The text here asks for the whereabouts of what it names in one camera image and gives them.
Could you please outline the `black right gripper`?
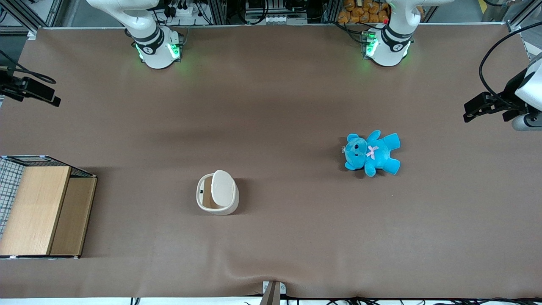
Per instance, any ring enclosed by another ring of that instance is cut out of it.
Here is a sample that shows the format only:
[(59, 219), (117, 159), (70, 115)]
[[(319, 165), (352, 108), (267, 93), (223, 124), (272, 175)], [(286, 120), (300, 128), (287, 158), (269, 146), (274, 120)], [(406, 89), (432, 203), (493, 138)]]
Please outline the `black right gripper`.
[(61, 98), (51, 87), (28, 77), (18, 78), (10, 75), (6, 68), (0, 70), (1, 95), (22, 102), (25, 98), (34, 98), (59, 107)]

